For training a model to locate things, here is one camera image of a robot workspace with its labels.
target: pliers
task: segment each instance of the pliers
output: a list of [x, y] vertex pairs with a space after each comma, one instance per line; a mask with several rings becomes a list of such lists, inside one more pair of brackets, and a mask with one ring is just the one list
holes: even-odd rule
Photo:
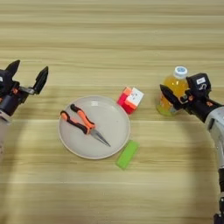
[[81, 118], [81, 120], [85, 123], [85, 125], [79, 123], [78, 121], [76, 121], [73, 117], [71, 117], [65, 110], [62, 110], [60, 112], [60, 116], [62, 119], [64, 119], [65, 121], [67, 121], [68, 123], [72, 124], [73, 126], [75, 126], [76, 128], [79, 128], [80, 130], [82, 130], [82, 132], [85, 135], [90, 134], [92, 137], [94, 137], [95, 139], [97, 139], [98, 141], [106, 144], [107, 146], [110, 147], [110, 144], [107, 142], [107, 140], [102, 136], [102, 134], [95, 129], [95, 124], [91, 121], [89, 121], [88, 117], [86, 116], [85, 112], [81, 109], [76, 107], [74, 104], [70, 105], [70, 109], [77, 113], [79, 115], [79, 117]]

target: green block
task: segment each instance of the green block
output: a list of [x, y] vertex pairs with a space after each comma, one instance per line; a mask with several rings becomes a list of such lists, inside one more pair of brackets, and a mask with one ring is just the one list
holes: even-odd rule
[[116, 165], [118, 165], [121, 169], [125, 170], [128, 164], [130, 163], [130, 160], [134, 157], [138, 145], [139, 144], [137, 142], [130, 140], [128, 145], [122, 151], [120, 157], [117, 159]]

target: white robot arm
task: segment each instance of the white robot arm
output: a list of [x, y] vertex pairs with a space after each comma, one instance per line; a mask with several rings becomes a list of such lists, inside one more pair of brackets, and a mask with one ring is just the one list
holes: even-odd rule
[[220, 213], [213, 217], [215, 224], [224, 224], [224, 107], [209, 98], [211, 83], [205, 73], [187, 77], [188, 87], [180, 99], [166, 86], [160, 85], [164, 97], [176, 110], [184, 109], [197, 116], [210, 132], [216, 147], [220, 176]]

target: wooden table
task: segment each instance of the wooden table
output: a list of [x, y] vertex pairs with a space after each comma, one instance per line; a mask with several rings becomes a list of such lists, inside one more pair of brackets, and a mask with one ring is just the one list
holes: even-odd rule
[[[214, 144], [203, 123], [155, 110], [174, 67], [206, 72], [224, 102], [223, 0], [2, 0], [0, 67], [47, 85], [13, 116], [0, 171], [1, 224], [208, 224], [218, 208]], [[76, 157], [59, 140], [60, 111], [86, 95], [145, 93], [130, 117], [140, 148], [126, 171], [113, 157]]]

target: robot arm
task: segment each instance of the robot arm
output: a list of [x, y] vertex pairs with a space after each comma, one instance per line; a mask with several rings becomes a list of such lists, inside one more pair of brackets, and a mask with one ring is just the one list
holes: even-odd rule
[[216, 147], [220, 175], [220, 213], [213, 217], [215, 224], [224, 224], [224, 106], [209, 98], [211, 84], [205, 73], [187, 77], [188, 87], [180, 99], [166, 86], [160, 85], [164, 97], [176, 110], [184, 109], [197, 116], [211, 134]]
[[18, 81], [12, 79], [18, 70], [19, 63], [20, 61], [16, 60], [5, 70], [0, 69], [0, 158], [4, 152], [4, 139], [11, 124], [11, 117], [18, 105], [24, 103], [29, 95], [40, 94], [48, 76], [48, 67], [45, 67], [38, 74], [33, 87], [21, 87]]

